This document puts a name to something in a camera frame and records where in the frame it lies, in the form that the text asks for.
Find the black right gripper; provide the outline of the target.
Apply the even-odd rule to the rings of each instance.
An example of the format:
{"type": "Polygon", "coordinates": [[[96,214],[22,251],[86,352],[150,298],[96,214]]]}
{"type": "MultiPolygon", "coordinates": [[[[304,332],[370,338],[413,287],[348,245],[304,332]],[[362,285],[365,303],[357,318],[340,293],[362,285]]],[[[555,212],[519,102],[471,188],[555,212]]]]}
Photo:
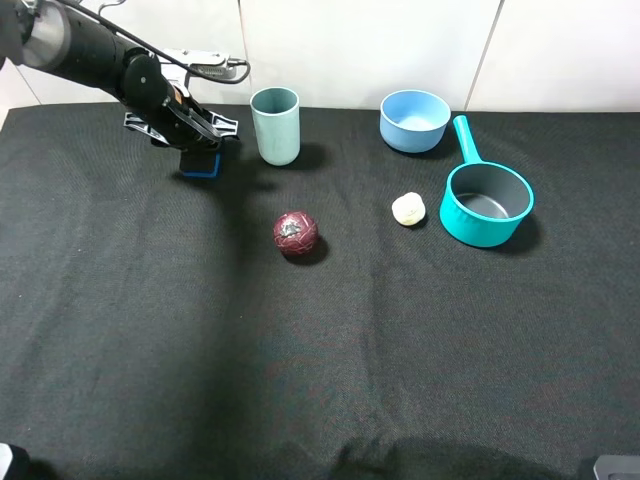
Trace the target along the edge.
{"type": "Polygon", "coordinates": [[[237,120],[203,108],[170,82],[142,87],[126,97],[125,105],[157,139],[176,149],[217,149],[225,139],[238,138],[237,120]]]}

